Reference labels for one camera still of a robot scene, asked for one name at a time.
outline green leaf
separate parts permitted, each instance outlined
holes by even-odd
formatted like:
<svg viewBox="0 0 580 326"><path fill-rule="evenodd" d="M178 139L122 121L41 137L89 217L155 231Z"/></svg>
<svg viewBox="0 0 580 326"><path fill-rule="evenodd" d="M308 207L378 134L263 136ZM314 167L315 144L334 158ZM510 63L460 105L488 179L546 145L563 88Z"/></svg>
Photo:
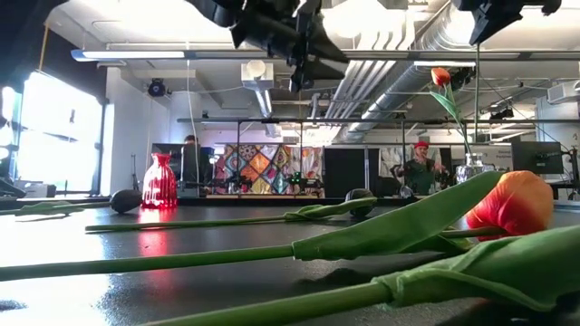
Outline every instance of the green leaf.
<svg viewBox="0 0 580 326"><path fill-rule="evenodd" d="M292 243L295 258L338 260L404 252L459 220L493 189L500 177L499 172L486 172L358 225L296 241Z"/></svg>
<svg viewBox="0 0 580 326"><path fill-rule="evenodd" d="M435 235L406 248L401 254L414 254L425 251L465 254L473 245L468 239L447 239L441 235Z"/></svg>
<svg viewBox="0 0 580 326"><path fill-rule="evenodd" d="M435 100L437 100L437 102L439 102L443 106L443 108L445 108L445 110L451 115L451 117L453 117L453 119L455 119L455 121L459 123L457 106L441 94L438 94L434 91L431 91L430 94L433 98L435 98Z"/></svg>
<svg viewBox="0 0 580 326"><path fill-rule="evenodd" d="M66 201L43 202L36 205L27 205L14 212L15 216L26 215L57 215L82 212L84 209L76 207Z"/></svg>
<svg viewBox="0 0 580 326"><path fill-rule="evenodd" d="M466 254L375 278L392 306L482 297L547 312L580 291L580 226L478 244Z"/></svg>
<svg viewBox="0 0 580 326"><path fill-rule="evenodd" d="M364 206L372 206L376 203L376 197L364 197L357 198L343 202L339 205L312 205L306 206L298 210L297 212L291 212L284 214L286 222L296 222L296 221L310 221L310 220L323 220L331 218L332 216L346 214L349 211Z"/></svg>

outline table surface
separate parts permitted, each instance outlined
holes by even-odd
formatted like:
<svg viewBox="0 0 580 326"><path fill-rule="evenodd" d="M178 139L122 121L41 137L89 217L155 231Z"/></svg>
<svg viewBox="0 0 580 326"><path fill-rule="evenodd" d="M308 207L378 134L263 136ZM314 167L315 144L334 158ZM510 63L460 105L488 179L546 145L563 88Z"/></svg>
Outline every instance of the table surface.
<svg viewBox="0 0 580 326"><path fill-rule="evenodd" d="M376 208L373 214L388 210ZM180 207L172 214L119 216L93 209L65 218L0 218L0 266L184 254L287 245L353 221L268 224L86 235L93 224L277 216L296 207ZM556 213L556 226L575 225L580 214ZM355 261L301 262L291 258L140 273L81 275L0 283L1 325L135 325L266 302L369 282L373 276L426 263L434 254L396 254ZM577 325L571 307L531 314L481 299L385 311L373 306L300 325Z"/></svg>

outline tulip flower head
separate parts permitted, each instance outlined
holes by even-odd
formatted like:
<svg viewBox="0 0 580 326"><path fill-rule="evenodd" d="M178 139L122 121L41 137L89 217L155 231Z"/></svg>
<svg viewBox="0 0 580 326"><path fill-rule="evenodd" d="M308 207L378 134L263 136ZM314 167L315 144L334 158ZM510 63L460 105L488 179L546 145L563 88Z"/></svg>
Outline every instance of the tulip flower head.
<svg viewBox="0 0 580 326"><path fill-rule="evenodd" d="M496 187L467 213L469 228L498 226L505 235L482 236L480 241L544 231L552 221L552 188L529 171L508 172Z"/></svg>
<svg viewBox="0 0 580 326"><path fill-rule="evenodd" d="M450 73L443 68L431 69L431 78L433 78L433 82L435 83L435 85L439 87L445 87L445 85L451 82Z"/></svg>

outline ventilation duct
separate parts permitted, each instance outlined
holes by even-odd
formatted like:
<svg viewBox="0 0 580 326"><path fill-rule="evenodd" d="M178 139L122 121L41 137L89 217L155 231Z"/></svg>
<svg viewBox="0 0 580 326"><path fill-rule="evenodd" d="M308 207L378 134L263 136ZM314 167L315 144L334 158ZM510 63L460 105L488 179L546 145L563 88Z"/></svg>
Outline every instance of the ventilation duct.
<svg viewBox="0 0 580 326"><path fill-rule="evenodd" d="M435 19L425 34L417 40L412 50L423 51L457 51L470 50L469 34L473 26L471 13L458 11L448 5ZM431 81L430 68L415 66L414 62L397 62L388 72L385 81L379 86L379 95L371 101L362 115L363 119L384 119L393 110L399 109L412 98L412 95L401 95L401 92L421 91ZM344 142L361 141L366 132L376 123L357 122L343 128L338 139Z"/></svg>
<svg viewBox="0 0 580 326"><path fill-rule="evenodd" d="M274 87L274 65L261 60L253 60L242 64L242 84L256 93L257 103L262 117L272 117L272 100L270 89ZM282 129L276 124L266 124L266 135L271 138L280 137Z"/></svg>

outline red vase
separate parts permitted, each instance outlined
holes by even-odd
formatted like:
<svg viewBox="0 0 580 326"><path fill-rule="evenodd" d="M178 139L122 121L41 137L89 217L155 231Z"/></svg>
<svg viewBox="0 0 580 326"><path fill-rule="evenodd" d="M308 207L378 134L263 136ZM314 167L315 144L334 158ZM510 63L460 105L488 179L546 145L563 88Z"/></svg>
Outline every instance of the red vase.
<svg viewBox="0 0 580 326"><path fill-rule="evenodd" d="M174 208L178 205L177 183L168 154L153 153L153 165L143 181L143 208Z"/></svg>

